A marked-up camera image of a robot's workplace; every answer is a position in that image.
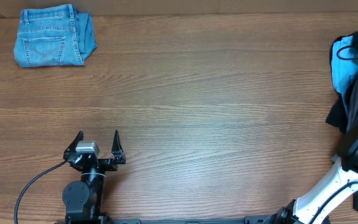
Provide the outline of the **folded blue denim jeans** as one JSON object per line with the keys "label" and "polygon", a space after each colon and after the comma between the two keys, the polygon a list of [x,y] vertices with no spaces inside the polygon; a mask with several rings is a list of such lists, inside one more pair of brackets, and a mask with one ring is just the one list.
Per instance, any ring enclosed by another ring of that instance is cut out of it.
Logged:
{"label": "folded blue denim jeans", "polygon": [[14,46],[20,67],[84,66],[96,48],[91,15],[73,4],[21,10]]}

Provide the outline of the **light blue garment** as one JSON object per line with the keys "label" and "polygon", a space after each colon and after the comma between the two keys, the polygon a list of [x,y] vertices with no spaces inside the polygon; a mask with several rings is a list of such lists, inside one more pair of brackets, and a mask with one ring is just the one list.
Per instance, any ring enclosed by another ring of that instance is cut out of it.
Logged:
{"label": "light blue garment", "polygon": [[358,64],[354,63],[351,53],[352,36],[338,37],[331,46],[330,66],[335,91],[341,96],[344,110],[348,113],[346,93],[358,74]]}

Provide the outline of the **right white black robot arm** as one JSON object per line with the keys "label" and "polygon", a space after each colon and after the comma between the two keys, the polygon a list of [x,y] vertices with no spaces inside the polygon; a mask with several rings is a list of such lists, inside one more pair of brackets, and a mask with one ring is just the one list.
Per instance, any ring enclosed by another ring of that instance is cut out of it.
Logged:
{"label": "right white black robot arm", "polygon": [[329,64],[338,100],[326,122],[344,135],[333,167],[308,193],[262,223],[329,223],[329,214],[352,194],[358,210],[358,32],[333,42]]}

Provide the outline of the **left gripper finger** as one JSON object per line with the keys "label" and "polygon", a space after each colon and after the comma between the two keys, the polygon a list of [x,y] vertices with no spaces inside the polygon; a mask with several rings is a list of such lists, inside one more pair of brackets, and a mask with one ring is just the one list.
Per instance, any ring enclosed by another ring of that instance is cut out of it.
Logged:
{"label": "left gripper finger", "polygon": [[69,155],[71,152],[75,152],[75,149],[80,141],[83,140],[83,131],[79,131],[71,144],[64,151],[64,155]]}
{"label": "left gripper finger", "polygon": [[115,130],[111,153],[115,159],[124,159],[124,150],[121,145],[119,131]]}

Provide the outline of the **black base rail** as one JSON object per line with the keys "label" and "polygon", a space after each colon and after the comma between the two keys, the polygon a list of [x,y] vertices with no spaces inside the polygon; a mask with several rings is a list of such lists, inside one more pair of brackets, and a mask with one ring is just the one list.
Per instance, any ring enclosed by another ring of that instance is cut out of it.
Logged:
{"label": "black base rail", "polygon": [[246,216],[244,218],[215,218],[215,219],[185,219],[185,220],[140,220],[133,219],[111,219],[91,220],[91,221],[60,221],[56,224],[64,223],[106,223],[106,224],[263,224],[273,223],[276,214]]}

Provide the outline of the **black garment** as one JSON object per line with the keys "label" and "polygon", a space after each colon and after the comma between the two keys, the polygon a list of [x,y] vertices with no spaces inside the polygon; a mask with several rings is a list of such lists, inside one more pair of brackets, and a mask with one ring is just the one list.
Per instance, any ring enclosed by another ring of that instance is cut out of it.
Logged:
{"label": "black garment", "polygon": [[[351,90],[353,87],[353,83],[351,84],[350,88],[348,89],[346,96],[348,99],[348,104],[350,100],[350,93],[349,90]],[[344,110],[344,105],[341,100],[341,96],[337,93],[338,100],[335,102],[335,104],[332,106],[331,111],[329,112],[326,122],[334,127],[339,128],[340,132],[345,133],[346,132],[346,126],[348,122],[347,113]],[[354,195],[353,200],[353,208],[358,211],[358,192]]]}

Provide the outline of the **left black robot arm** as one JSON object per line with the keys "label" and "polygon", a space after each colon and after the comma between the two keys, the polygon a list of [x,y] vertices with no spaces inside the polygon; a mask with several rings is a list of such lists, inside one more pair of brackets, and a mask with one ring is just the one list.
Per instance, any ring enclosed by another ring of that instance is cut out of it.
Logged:
{"label": "left black robot arm", "polygon": [[115,131],[111,148],[112,158],[99,158],[95,141],[85,141],[80,131],[63,154],[70,167],[81,172],[79,181],[69,183],[63,190],[62,201],[66,207],[65,223],[111,223],[102,212],[106,172],[115,172],[126,163],[119,132]]}

